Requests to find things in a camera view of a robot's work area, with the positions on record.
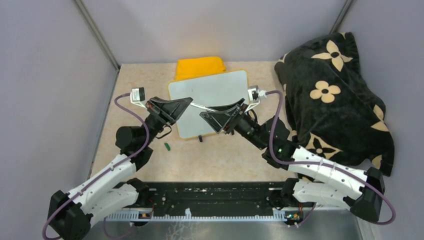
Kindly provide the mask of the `left metal corner post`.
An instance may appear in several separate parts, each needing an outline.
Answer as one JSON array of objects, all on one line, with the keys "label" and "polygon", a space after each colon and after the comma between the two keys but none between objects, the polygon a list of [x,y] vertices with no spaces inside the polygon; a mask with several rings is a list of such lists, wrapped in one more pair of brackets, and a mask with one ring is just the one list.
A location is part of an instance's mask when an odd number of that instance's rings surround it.
[{"label": "left metal corner post", "polygon": [[95,38],[97,44],[99,45],[100,49],[102,50],[103,54],[105,55],[106,59],[110,62],[110,64],[113,66],[113,68],[116,71],[119,71],[121,66],[116,60],[111,48],[107,44],[103,34],[101,33],[100,29],[98,28],[95,20],[91,16],[87,6],[85,5],[83,0],[73,0],[72,1],[77,8],[78,12],[81,14],[83,20],[88,26],[89,31]]}]

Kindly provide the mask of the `right metal corner post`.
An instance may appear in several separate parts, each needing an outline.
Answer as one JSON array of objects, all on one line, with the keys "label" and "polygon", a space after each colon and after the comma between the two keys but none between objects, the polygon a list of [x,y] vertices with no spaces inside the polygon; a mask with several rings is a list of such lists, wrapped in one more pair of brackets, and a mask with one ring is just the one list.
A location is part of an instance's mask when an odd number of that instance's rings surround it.
[{"label": "right metal corner post", "polygon": [[344,4],[339,12],[339,14],[337,15],[337,18],[335,19],[329,34],[333,34],[336,33],[340,30],[347,14],[349,13],[351,7],[355,4],[356,0],[345,0]]}]

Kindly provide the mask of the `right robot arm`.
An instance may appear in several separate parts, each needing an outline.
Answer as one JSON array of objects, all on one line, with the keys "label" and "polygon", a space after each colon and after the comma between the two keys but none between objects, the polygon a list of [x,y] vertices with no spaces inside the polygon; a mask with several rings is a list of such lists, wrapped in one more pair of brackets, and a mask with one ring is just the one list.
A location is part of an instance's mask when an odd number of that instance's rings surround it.
[{"label": "right robot arm", "polygon": [[268,164],[313,179],[289,178],[280,190],[287,206],[317,203],[350,211],[378,224],[384,201],[382,173],[370,167],[352,168],[326,159],[322,153],[287,140],[289,131],[277,115],[258,124],[252,108],[242,100],[224,106],[203,107],[200,117],[216,133],[239,133],[260,150]]}]

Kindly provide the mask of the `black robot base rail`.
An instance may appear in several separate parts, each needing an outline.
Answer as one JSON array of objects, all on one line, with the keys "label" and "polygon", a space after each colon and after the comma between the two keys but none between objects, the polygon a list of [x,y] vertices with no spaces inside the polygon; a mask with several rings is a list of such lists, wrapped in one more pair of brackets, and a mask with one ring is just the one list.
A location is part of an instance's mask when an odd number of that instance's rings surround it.
[{"label": "black robot base rail", "polygon": [[283,182],[148,182],[141,203],[124,207],[108,222],[283,222],[300,224],[312,203],[283,195]]}]

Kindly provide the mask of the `metal corner post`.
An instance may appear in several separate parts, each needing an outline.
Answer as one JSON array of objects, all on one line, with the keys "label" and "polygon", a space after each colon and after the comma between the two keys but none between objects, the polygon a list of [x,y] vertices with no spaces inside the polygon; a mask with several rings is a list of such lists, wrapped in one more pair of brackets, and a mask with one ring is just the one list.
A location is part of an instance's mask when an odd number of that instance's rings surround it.
[{"label": "metal corner post", "polygon": [[99,45],[100,49],[102,50],[103,54],[105,55],[106,59],[110,62],[110,64],[113,66],[113,68],[116,71],[119,71],[121,66],[116,60],[111,48],[107,44],[103,34],[101,33],[100,29],[98,28],[95,20],[91,16],[87,6],[85,5],[83,0],[73,0],[72,1],[77,8],[78,12],[81,14],[83,20],[88,26],[89,31],[95,38],[97,44]]},{"label": "metal corner post", "polygon": [[345,0],[344,4],[339,12],[339,14],[337,15],[337,18],[335,19],[329,34],[333,34],[336,33],[340,30],[347,14],[349,13],[351,7],[355,4],[356,0]]}]

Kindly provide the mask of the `green marker cap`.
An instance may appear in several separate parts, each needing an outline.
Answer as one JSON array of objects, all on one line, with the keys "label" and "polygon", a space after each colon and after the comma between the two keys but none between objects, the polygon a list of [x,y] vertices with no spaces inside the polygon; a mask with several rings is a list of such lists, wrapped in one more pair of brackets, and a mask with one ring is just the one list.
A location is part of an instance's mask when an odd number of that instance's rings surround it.
[{"label": "green marker cap", "polygon": [[169,145],[167,142],[165,142],[165,143],[164,143],[164,146],[165,146],[165,148],[166,148],[168,151],[170,151],[170,150],[171,150],[171,147],[170,147],[170,145]]}]

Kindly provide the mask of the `black floral blanket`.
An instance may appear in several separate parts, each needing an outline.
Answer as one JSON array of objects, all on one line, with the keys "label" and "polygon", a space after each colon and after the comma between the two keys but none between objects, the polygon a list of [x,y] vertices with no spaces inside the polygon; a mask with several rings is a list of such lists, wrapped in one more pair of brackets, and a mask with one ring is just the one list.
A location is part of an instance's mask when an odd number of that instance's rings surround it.
[{"label": "black floral blanket", "polygon": [[392,174],[395,145],[386,105],[361,74],[353,33],[314,38],[285,53],[274,70],[291,141],[345,166],[370,160],[383,175]]}]

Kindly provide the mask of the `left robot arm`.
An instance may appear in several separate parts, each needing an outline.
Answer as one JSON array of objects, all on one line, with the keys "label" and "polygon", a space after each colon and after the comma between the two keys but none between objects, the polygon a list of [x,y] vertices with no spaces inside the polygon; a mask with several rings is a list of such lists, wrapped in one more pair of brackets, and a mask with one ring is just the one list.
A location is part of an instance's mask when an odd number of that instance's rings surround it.
[{"label": "left robot arm", "polygon": [[115,144],[120,152],[101,171],[77,187],[66,192],[58,190],[50,197],[43,239],[48,239],[47,227],[51,227],[58,234],[58,240],[81,240],[94,225],[119,209],[134,204],[144,207],[149,203],[149,188],[143,181],[137,178],[121,181],[147,164],[153,153],[150,143],[180,119],[193,99],[152,97],[143,104],[148,116],[142,119],[119,104],[121,98],[128,96],[129,93],[122,94],[114,103],[137,118],[140,125],[118,128]]}]

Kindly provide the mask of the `green whiteboard marker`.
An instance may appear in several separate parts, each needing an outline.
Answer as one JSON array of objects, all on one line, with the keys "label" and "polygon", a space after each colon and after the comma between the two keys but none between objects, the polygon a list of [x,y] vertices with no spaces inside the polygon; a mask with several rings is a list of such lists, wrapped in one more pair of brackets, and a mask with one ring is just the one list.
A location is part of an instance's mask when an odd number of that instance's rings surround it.
[{"label": "green whiteboard marker", "polygon": [[201,109],[201,110],[204,110],[204,111],[208,111],[208,112],[216,112],[217,111],[216,109],[212,109],[212,108],[209,108],[209,107],[206,107],[206,106],[203,106],[203,105],[199,105],[199,104],[196,104],[194,102],[191,102],[190,105],[195,107],[195,108],[198,108],[198,109]]}]

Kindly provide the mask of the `yellow-framed whiteboard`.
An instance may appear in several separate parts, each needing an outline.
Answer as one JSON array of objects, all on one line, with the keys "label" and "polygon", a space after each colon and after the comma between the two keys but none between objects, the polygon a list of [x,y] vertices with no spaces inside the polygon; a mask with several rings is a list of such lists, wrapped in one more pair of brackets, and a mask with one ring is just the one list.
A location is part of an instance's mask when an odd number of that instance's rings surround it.
[{"label": "yellow-framed whiteboard", "polygon": [[[248,73],[243,69],[172,81],[168,84],[167,89],[171,100],[190,97],[195,104],[216,107],[233,104],[242,98],[247,100],[248,86]],[[180,138],[190,139],[216,133],[201,118],[200,112],[202,111],[192,105],[184,111],[176,122]]]}]

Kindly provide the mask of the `folded yellow cloth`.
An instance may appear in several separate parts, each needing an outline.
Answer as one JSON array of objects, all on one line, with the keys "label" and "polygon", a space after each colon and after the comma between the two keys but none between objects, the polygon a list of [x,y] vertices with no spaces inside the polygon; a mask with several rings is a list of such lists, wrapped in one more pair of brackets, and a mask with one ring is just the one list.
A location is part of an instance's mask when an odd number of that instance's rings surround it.
[{"label": "folded yellow cloth", "polygon": [[224,61],[218,56],[179,59],[176,62],[175,81],[192,79],[226,71]]}]

